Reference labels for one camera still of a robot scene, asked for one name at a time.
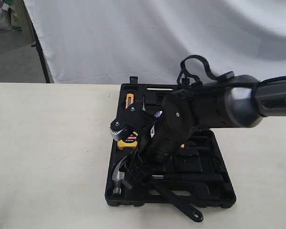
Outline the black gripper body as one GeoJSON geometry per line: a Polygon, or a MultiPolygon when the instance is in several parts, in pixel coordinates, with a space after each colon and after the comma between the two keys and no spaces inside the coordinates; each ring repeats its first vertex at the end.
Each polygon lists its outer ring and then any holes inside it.
{"type": "Polygon", "coordinates": [[[193,127],[170,127],[164,119],[154,125],[154,135],[145,149],[147,163],[165,163],[193,133],[193,127]]]}

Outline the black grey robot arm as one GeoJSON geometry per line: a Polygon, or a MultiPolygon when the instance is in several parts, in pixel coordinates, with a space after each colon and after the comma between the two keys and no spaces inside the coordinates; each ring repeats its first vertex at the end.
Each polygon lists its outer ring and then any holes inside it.
{"type": "Polygon", "coordinates": [[[171,92],[159,118],[136,103],[127,109],[126,126],[138,133],[138,147],[124,184],[132,188],[150,177],[199,130],[252,128],[269,116],[286,116],[286,76],[259,81],[240,75],[171,92]]]}

